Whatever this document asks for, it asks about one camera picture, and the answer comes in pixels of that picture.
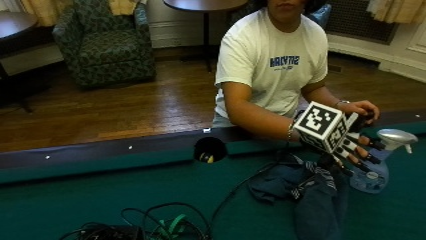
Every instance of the cable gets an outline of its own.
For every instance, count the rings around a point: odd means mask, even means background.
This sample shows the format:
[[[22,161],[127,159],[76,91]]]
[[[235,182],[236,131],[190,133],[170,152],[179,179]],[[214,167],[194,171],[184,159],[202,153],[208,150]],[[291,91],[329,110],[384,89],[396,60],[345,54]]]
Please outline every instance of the cable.
[[[170,219],[170,220],[167,220],[167,221],[164,221],[164,224],[167,224],[168,225],[168,223],[171,223],[172,222],[172,225],[174,225],[174,222],[176,221],[176,218],[175,219]],[[202,240],[208,240],[208,237],[206,236],[206,234],[204,234],[204,232],[202,231],[202,229],[196,226],[196,224],[195,223],[192,223],[191,221],[188,221],[187,219],[182,219],[180,221],[179,221],[179,224],[176,224],[176,226],[175,227],[191,227],[191,229],[194,230],[194,232],[198,234],[198,236],[199,236],[199,239],[202,239]],[[158,228],[154,230],[154,232],[152,232],[152,234],[151,234],[151,237],[154,236],[154,234],[155,233],[158,233]],[[183,236],[184,234],[186,234],[186,228],[182,228],[182,231],[179,231],[179,235],[180,236]],[[172,231],[171,232],[171,234],[172,234],[172,237],[174,238],[176,238],[176,234],[175,234],[175,232]]]
[[[99,223],[99,222],[87,222],[86,224],[82,225],[82,228],[86,228],[88,225],[100,225],[100,226],[104,226],[104,227],[110,227],[110,225],[107,225],[106,223]]]
[[[160,222],[160,220],[158,220],[154,216],[151,216],[148,212],[146,212],[146,211],[143,211],[143,210],[140,210],[140,209],[138,209],[138,208],[126,208],[126,209],[122,210],[122,218],[123,218],[123,220],[124,220],[131,226],[138,226],[138,225],[135,225],[135,224],[126,218],[126,216],[124,216],[124,212],[126,212],[126,211],[136,211],[136,212],[142,213],[142,214],[146,216],[144,221],[143,221],[143,226],[142,226],[143,233],[144,233],[144,238],[146,238],[146,219],[147,219],[147,217],[148,217],[155,223],[159,224],[159,227],[163,228],[163,230],[164,230],[166,233],[167,233],[167,236],[168,236],[170,240],[174,239],[172,234],[171,234],[171,232],[168,231],[168,229],[166,228],[164,224]]]
[[[82,231],[86,231],[86,229],[78,229],[78,230],[74,230],[72,232],[70,232],[70,233],[66,233],[60,238],[59,238],[59,240],[66,240],[70,236],[72,236],[74,234],[76,234],[76,233],[82,233]]]
[[[255,178],[256,176],[259,176],[261,173],[267,172],[268,170],[271,170],[273,167],[276,167],[277,165],[281,165],[281,164],[291,164],[291,163],[281,163],[279,162],[279,159],[276,162],[272,162],[272,163],[268,163],[265,164],[260,170],[257,170],[256,174],[253,174],[251,177],[248,177],[247,179],[244,179],[239,184],[237,186],[231,190],[228,196],[225,197],[224,201],[219,204],[215,212],[214,212],[214,215],[212,215],[212,219],[211,219],[211,228],[208,229],[208,232],[207,232],[207,235],[211,237],[212,239],[212,230],[214,230],[214,224],[215,224],[215,220],[216,220],[216,217],[218,217],[218,214],[220,212],[220,210],[224,208],[225,204],[228,203],[231,197],[233,197],[236,195],[236,192],[237,190],[241,188],[241,186],[252,179]]]
[[[102,240],[103,238],[99,238],[99,236],[100,236],[100,233],[104,232],[106,230],[112,230],[112,228],[111,228],[110,226],[108,226],[108,227],[104,226],[102,229],[96,229],[92,233],[90,233],[88,236],[86,236],[84,238],[82,238],[82,240],[91,240],[92,237],[95,237],[96,235],[98,235],[96,239]]]
[[[156,210],[156,209],[159,209],[159,208],[163,208],[163,207],[167,207],[167,206],[172,206],[172,205],[186,206],[186,207],[190,207],[192,210],[195,210],[195,211],[198,212],[199,216],[202,217],[207,228],[210,229],[210,222],[208,222],[206,216],[203,215],[202,211],[200,211],[195,206],[192,206],[192,205],[188,204],[188,203],[183,203],[183,202],[164,203],[164,204],[160,204],[160,205],[158,205],[158,206],[151,207],[151,208],[147,210],[147,213],[150,213],[151,211],[154,211],[154,210]]]

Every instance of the table leg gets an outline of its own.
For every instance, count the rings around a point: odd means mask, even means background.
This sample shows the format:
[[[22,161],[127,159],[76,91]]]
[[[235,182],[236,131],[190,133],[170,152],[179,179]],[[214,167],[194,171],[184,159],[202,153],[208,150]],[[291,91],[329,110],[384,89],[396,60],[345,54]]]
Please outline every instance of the table leg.
[[[5,70],[3,64],[0,62],[0,77],[2,77],[2,81],[6,81],[6,79],[9,78],[9,73]]]
[[[204,13],[204,57],[206,57],[206,64],[208,66],[208,71],[212,72],[212,65],[211,65],[211,23],[210,23],[210,13]]]
[[[5,101],[5,103],[2,103],[0,101],[0,105],[9,103],[18,103],[27,113],[32,113],[32,109],[30,108],[30,105],[26,101],[26,96],[20,94],[16,83],[14,82],[14,80],[16,79],[12,79],[12,77],[6,72],[2,62],[0,77],[0,100]]]
[[[203,54],[195,56],[184,56],[182,57],[182,61],[187,62],[191,60],[206,60],[206,65],[208,67],[208,71],[212,72],[212,53],[211,53],[211,20],[210,13],[203,14]]]

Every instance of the green patterned armchair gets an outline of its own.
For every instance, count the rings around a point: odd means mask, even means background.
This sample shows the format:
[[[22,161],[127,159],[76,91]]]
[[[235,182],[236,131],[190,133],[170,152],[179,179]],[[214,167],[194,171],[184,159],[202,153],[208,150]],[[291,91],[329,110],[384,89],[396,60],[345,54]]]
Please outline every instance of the green patterned armchair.
[[[54,28],[79,87],[98,88],[156,76],[146,5],[115,16],[108,0],[74,0]]]

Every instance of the white t-shirt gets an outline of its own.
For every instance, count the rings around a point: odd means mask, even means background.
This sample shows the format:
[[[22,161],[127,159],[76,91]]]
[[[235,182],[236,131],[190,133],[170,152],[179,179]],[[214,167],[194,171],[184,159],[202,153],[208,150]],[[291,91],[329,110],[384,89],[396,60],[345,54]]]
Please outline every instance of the white t-shirt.
[[[239,82],[252,87],[251,102],[293,117],[301,88],[328,73],[328,38],[324,29],[303,16],[292,33],[280,31],[263,8],[244,17],[227,32],[220,49],[216,87]],[[228,118],[219,89],[216,112]]]

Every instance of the green pool table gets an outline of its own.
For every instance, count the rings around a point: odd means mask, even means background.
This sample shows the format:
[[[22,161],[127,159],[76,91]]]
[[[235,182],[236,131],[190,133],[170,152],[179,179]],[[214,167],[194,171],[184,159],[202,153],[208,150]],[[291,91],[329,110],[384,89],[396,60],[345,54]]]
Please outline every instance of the green pool table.
[[[412,132],[420,142],[413,154],[401,148],[389,157],[391,183],[380,194],[351,190],[345,240],[426,236],[426,111],[384,113],[364,131],[375,135],[384,128]],[[194,146],[208,136],[222,139],[228,149],[225,159],[214,164],[194,160]],[[211,219],[239,183],[275,161],[284,147],[285,142],[224,128],[0,153],[0,239],[60,239],[87,222],[127,225],[123,209],[146,211],[171,202],[191,204]],[[291,150],[304,160],[319,158],[299,144],[291,144]],[[243,185],[218,214],[215,239],[297,239],[295,205],[260,202]],[[186,214],[207,229],[186,206],[152,214],[162,220]],[[131,215],[140,221],[138,213]],[[155,226],[148,221],[147,230]]]

